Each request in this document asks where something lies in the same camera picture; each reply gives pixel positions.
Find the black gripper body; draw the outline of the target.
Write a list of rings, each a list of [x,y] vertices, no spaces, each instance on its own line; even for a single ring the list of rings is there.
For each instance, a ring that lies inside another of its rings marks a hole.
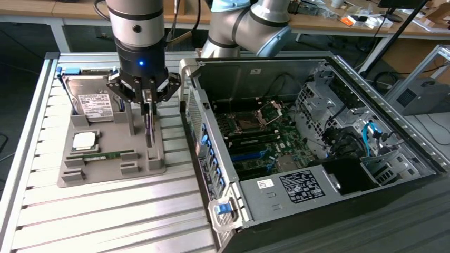
[[[120,77],[134,87],[135,79],[140,79],[142,89],[158,89],[168,77],[166,67],[166,41],[160,39],[146,47],[127,46],[115,40],[120,60]]]

